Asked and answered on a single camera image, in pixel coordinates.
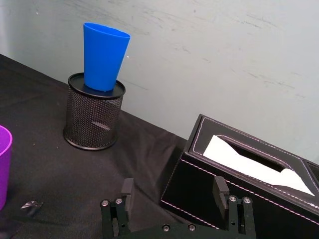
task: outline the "table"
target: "table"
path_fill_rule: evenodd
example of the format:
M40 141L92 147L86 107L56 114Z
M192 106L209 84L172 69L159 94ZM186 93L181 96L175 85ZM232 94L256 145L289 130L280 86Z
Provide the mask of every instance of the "table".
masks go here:
M27 201L44 202L37 221L24 223L14 238L100 238L99 203L114 199L127 177L136 186L132 231L180 221L158 202L173 164L168 159L185 140L121 112L114 146L74 148L62 136L67 88L0 55L0 124L13 135L7 203L0 213L10 217Z

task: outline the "blue cup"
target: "blue cup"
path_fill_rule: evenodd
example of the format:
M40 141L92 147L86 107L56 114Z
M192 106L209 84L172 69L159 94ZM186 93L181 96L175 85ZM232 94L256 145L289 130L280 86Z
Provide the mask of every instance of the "blue cup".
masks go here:
M130 35L114 28L86 22L84 32L84 84L111 91L116 82Z

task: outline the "black leather tissue box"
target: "black leather tissue box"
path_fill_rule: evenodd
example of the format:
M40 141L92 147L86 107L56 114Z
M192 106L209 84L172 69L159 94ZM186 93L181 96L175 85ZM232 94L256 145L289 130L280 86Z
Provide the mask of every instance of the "black leather tissue box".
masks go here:
M265 183L206 158L203 154L213 135L267 167L295 171L314 196ZM162 206L191 222L224 229L212 194L214 176L224 177L231 195L253 200L258 239L319 238L319 166L200 115L163 192Z

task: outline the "white wall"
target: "white wall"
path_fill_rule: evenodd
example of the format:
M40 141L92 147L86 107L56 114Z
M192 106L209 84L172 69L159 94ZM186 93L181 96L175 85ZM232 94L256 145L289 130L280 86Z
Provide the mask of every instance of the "white wall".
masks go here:
M319 162L319 1L0 0L0 53L66 82L85 21L132 36L123 110L183 137L203 113Z

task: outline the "black mesh pen holder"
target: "black mesh pen holder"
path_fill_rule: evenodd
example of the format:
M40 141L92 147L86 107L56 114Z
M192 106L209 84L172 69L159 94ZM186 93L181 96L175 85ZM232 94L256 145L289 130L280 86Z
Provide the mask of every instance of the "black mesh pen holder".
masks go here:
M112 91L96 91L84 84L84 74L70 76L63 136L67 142L84 150L101 150L112 146L125 93L116 81Z

